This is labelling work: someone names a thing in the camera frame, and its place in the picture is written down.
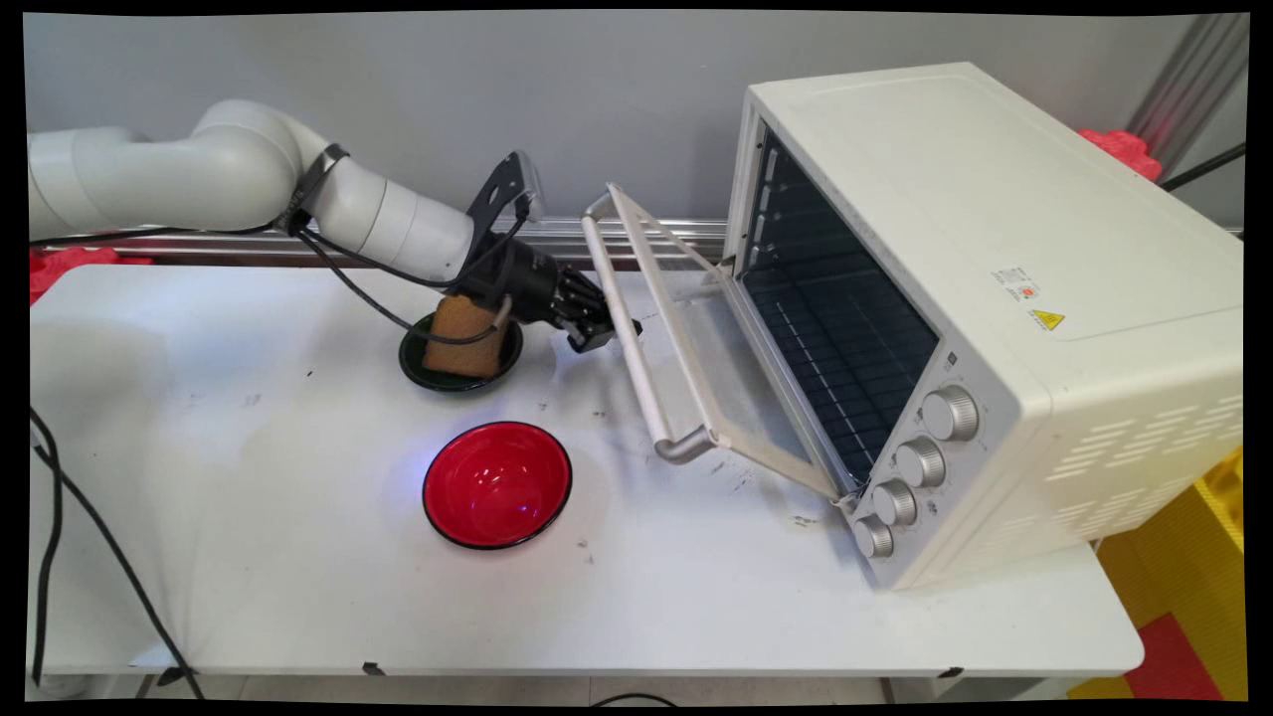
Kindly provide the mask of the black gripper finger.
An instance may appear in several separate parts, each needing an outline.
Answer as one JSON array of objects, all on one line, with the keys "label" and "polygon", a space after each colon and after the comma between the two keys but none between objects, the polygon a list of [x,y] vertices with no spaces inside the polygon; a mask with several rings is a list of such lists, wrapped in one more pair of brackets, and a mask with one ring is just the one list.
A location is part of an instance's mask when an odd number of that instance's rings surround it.
[{"label": "black gripper finger", "polygon": [[559,268],[556,273],[556,316],[558,327],[569,335],[603,335],[615,330],[603,290],[575,268]]},{"label": "black gripper finger", "polygon": [[603,299],[555,299],[556,326],[566,334],[569,347],[579,354],[600,349],[614,339],[614,319]]}]

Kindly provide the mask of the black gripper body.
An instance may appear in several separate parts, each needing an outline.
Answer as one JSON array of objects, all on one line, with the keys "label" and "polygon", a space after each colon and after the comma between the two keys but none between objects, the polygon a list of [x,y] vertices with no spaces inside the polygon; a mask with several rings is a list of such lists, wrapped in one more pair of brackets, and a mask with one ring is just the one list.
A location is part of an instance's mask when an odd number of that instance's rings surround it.
[{"label": "black gripper body", "polygon": [[509,316],[519,324],[563,327],[555,308],[560,271],[554,259],[519,240],[485,237],[463,264],[462,296],[489,311],[512,299]]}]

